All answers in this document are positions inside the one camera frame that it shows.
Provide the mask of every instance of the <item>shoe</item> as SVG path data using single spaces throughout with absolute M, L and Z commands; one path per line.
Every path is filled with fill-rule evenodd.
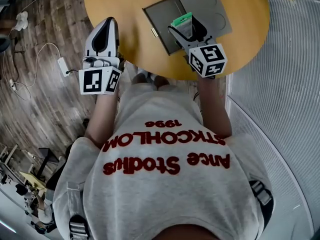
M 16 20 L 17 20 L 17 23 L 12 29 L 17 31 L 25 30 L 29 25 L 28 12 L 27 11 L 20 12 L 16 16 Z
M 59 156 L 59 162 L 61 162 L 62 161 L 62 163 L 65 163 L 67 160 L 66 160 L 66 158 L 64 157 L 64 156 Z
M 145 78 L 147 79 L 149 77 L 149 72 L 148 71 L 145 71 L 143 68 L 141 67 L 138 67 L 138 70 L 137 70 L 137 75 L 139 74 L 143 74 L 145 76 Z
M 156 77 L 157 77 L 158 75 L 157 74 L 154 74 L 154 73 L 151 73 L 150 74 L 150 78 L 151 78 L 151 80 L 154 82 L 155 81 L 155 79 L 156 79 Z

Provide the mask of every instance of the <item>person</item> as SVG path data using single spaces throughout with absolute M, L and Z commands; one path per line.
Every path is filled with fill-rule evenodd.
M 253 138 L 232 136 L 217 80 L 198 77 L 198 92 L 202 114 L 187 93 L 139 68 L 118 112 L 118 91 L 98 96 L 54 193 L 64 239 L 260 237 L 268 219 L 250 182 L 269 197 L 271 183 Z
M 51 231 L 55 230 L 57 228 L 55 223 L 51 223 L 48 225 L 45 225 L 41 221 L 38 221 L 34 223 L 33 221 L 30 222 L 32 226 L 34 226 L 34 229 L 40 234 L 44 235 L 46 233 L 50 233 Z
M 53 220 L 52 216 L 52 201 L 45 197 L 43 200 L 36 190 L 33 191 L 34 196 L 38 200 L 38 218 L 44 224 L 51 224 Z

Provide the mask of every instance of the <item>black strap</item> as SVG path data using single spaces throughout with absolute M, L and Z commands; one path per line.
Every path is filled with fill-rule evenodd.
M 251 180 L 250 186 L 253 192 L 253 195 L 258 200 L 264 220 L 263 230 L 266 229 L 274 209 L 274 198 L 270 190 L 265 188 L 265 185 L 259 180 Z
M 89 239 L 87 220 L 80 215 L 75 215 L 69 220 L 70 239 Z

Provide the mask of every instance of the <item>leg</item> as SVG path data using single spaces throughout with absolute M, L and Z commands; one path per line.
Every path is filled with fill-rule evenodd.
M 147 83 L 147 78 L 143 73 L 137 74 L 131 81 L 133 85 Z
M 62 165 L 62 166 L 60 167 L 60 169 L 57 170 L 57 171 L 55 172 L 55 174 L 51 176 L 51 178 L 48 180 L 48 182 L 47 182 L 46 185 L 45 185 L 45 187 L 46 187 L 47 189 L 53 190 L 53 191 L 56 190 L 56 186 L 57 186 L 58 180 L 59 180 L 59 178 L 60 178 L 60 176 L 61 176 L 61 174 L 62 174 L 62 171 L 63 171 L 64 168 L 65 168 L 65 165 L 66 165 L 66 164 Z
M 169 81 L 163 76 L 157 75 L 154 78 L 154 85 L 156 86 L 157 89 L 159 89 L 162 86 L 169 85 L 169 84 L 170 84 Z

